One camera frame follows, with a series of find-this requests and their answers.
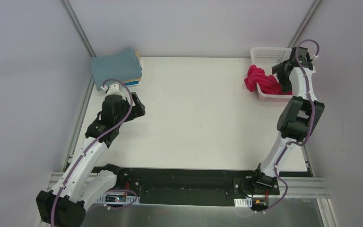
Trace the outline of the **red t shirt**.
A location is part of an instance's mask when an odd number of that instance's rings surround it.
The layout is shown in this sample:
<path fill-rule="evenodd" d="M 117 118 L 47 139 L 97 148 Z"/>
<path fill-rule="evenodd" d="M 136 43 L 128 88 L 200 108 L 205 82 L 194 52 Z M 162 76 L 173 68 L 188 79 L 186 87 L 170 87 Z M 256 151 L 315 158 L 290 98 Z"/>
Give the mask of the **red t shirt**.
<path fill-rule="evenodd" d="M 273 75 L 267 76 L 262 68 L 256 65 L 251 65 L 247 72 L 247 77 L 244 79 L 246 88 L 253 92 L 257 85 L 262 93 L 266 95 L 292 95 L 292 92 L 283 93 L 282 88 Z"/>

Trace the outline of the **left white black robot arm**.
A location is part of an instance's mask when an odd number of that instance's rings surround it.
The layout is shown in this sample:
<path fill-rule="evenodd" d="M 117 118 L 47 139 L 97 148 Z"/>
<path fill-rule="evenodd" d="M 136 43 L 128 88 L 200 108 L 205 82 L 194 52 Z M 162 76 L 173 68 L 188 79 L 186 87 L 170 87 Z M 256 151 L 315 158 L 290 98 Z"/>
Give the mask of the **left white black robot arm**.
<path fill-rule="evenodd" d="M 49 191 L 38 193 L 36 204 L 43 222 L 52 227 L 79 227 L 101 195 L 124 188 L 125 178 L 119 175 L 121 168 L 112 164 L 91 181 L 88 178 L 119 135 L 120 126 L 146 113 L 137 93 L 128 87 L 125 90 L 127 96 L 118 84 L 107 87 L 101 111 L 88 126 L 79 152 L 57 183 Z"/>

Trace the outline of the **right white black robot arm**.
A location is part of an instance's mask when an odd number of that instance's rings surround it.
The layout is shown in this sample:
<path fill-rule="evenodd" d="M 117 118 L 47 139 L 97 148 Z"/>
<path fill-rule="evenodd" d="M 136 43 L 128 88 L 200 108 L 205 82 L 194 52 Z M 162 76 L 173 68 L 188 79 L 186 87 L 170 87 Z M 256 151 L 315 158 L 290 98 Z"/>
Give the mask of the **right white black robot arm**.
<path fill-rule="evenodd" d="M 314 94 L 312 75 L 315 68 L 308 50 L 294 47 L 289 57 L 272 66 L 283 93 L 291 92 L 287 106 L 277 122 L 277 139 L 267 157 L 247 180 L 251 194 L 279 194 L 277 175 L 291 151 L 311 136 L 325 105 Z"/>

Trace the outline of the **white plastic basket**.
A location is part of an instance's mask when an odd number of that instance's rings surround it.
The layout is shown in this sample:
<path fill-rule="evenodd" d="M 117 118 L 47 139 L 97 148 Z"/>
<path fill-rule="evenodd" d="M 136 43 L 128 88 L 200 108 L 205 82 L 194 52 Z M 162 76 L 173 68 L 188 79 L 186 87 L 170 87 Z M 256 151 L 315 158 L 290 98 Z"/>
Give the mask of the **white plastic basket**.
<path fill-rule="evenodd" d="M 275 66 L 289 59 L 291 48 L 285 47 L 253 47 L 250 50 L 251 63 L 265 71 L 267 76 L 272 73 L 272 66 Z M 258 100 L 266 102 L 287 103 L 292 95 L 269 95 L 262 92 L 259 85 L 256 85 Z"/>

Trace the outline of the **folded blue white t shirt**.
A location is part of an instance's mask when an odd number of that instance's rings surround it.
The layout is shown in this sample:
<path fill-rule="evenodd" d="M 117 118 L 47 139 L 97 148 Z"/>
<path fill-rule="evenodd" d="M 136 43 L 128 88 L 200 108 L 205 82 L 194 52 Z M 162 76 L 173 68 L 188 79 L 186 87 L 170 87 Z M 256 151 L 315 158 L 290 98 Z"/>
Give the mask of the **folded blue white t shirt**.
<path fill-rule="evenodd" d="M 139 86 L 140 85 L 140 81 L 127 82 L 127 83 L 125 83 L 125 85 L 128 86 L 128 87 Z"/>

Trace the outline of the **folded teal t shirt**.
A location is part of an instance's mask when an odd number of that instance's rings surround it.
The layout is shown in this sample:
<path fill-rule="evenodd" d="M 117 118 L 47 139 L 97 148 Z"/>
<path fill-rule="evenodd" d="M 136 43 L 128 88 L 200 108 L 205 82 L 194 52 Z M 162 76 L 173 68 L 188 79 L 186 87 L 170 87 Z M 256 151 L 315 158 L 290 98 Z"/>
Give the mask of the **folded teal t shirt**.
<path fill-rule="evenodd" d="M 142 77 L 140 61 L 130 47 L 112 55 L 92 57 L 90 67 L 98 91 L 107 79 L 126 82 Z"/>

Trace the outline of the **folded beige t shirt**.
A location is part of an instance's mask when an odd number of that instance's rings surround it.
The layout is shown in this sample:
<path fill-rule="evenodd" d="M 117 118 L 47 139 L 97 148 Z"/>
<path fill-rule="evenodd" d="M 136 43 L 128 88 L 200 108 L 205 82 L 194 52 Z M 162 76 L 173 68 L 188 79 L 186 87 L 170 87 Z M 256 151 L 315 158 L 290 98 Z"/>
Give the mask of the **folded beige t shirt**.
<path fill-rule="evenodd" d="M 140 60 L 140 53 L 139 53 L 139 51 L 135 51 L 135 52 L 134 52 L 134 54 L 135 54 L 135 56 L 136 56 L 136 58 L 137 58 L 138 63 L 141 65 L 141 60 Z M 139 78 L 135 78 L 135 79 L 126 80 L 126 81 L 125 81 L 125 83 L 127 83 L 127 82 L 132 82 L 132 81 L 141 81 L 141 77 L 139 77 Z"/>

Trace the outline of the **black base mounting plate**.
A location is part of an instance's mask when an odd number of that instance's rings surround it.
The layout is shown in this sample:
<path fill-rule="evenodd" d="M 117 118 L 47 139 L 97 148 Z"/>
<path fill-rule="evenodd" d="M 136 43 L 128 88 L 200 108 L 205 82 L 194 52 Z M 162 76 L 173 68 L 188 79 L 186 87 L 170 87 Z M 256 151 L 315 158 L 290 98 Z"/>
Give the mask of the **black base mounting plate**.
<path fill-rule="evenodd" d="M 255 188 L 252 170 L 194 170 L 122 168 L 112 164 L 93 168 L 114 172 L 118 179 L 113 189 L 129 189 L 142 204 L 233 206 L 234 199 L 246 195 L 281 195 L 280 183 L 270 189 Z"/>

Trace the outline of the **right aluminium corner post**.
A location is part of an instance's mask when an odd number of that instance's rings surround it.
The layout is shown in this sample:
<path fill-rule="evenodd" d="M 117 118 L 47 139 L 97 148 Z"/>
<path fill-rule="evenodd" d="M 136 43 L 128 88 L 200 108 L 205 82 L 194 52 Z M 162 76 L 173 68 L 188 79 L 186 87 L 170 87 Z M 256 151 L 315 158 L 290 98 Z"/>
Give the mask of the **right aluminium corner post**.
<path fill-rule="evenodd" d="M 301 23 L 299 24 L 296 32 L 294 33 L 292 39 L 290 40 L 290 42 L 287 46 L 288 48 L 294 47 L 300 41 L 301 36 L 303 35 L 303 33 L 306 30 L 306 27 L 310 23 L 312 17 L 316 14 L 316 12 L 322 2 L 323 2 L 323 0 L 313 0 L 311 2 L 309 9 L 307 10 L 306 14 L 304 15 Z"/>

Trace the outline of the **aluminium corner post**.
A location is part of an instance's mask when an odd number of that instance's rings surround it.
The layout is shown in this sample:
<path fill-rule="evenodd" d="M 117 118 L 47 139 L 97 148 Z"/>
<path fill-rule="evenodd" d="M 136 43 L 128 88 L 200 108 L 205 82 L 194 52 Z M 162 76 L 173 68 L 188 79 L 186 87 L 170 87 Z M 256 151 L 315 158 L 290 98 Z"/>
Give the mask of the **aluminium corner post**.
<path fill-rule="evenodd" d="M 287 46 L 288 48 L 294 47 L 300 41 L 301 36 L 303 35 L 303 33 L 306 30 L 306 27 L 310 23 L 312 17 L 316 14 L 316 12 L 322 2 L 323 2 L 323 0 L 313 0 L 311 2 L 309 9 L 307 10 L 306 14 L 304 15 L 301 23 L 299 24 L 296 32 L 294 33 L 292 39 L 290 40 L 290 42 Z"/>
<path fill-rule="evenodd" d="M 60 0 L 61 4 L 63 5 L 64 10 L 66 11 L 73 27 L 76 30 L 77 35 L 79 36 L 84 48 L 88 52 L 90 57 L 96 57 L 96 53 L 71 5 L 69 0 Z"/>

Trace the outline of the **left aluminium corner post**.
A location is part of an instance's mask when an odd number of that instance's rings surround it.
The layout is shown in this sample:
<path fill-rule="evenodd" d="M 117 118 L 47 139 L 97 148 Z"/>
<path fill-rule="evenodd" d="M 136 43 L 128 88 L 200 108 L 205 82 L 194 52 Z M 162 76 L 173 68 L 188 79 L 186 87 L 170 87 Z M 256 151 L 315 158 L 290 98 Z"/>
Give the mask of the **left aluminium corner post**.
<path fill-rule="evenodd" d="M 84 48 L 88 52 L 90 57 L 96 57 L 96 53 L 71 5 L 69 0 L 60 0 L 61 4 L 63 5 L 64 10 L 66 11 L 73 27 L 76 30 L 77 35 L 79 36 Z"/>

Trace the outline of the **aluminium frame rail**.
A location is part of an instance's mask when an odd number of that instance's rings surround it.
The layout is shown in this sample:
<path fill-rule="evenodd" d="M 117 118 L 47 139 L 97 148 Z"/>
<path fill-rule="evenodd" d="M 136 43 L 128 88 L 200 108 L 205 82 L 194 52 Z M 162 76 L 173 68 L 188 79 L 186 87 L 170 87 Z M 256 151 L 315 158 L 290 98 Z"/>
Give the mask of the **aluminium frame rail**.
<path fill-rule="evenodd" d="M 48 190 L 51 189 L 61 178 L 63 172 L 53 172 L 48 184 Z M 84 185 L 87 185 L 98 174 L 91 173 Z M 287 198 L 312 198 L 312 199 L 327 199 L 330 193 L 327 189 L 325 180 L 316 177 L 287 177 L 282 176 L 281 179 L 287 184 Z M 280 196 L 285 191 L 285 184 L 278 180 L 278 189 L 281 191 Z"/>

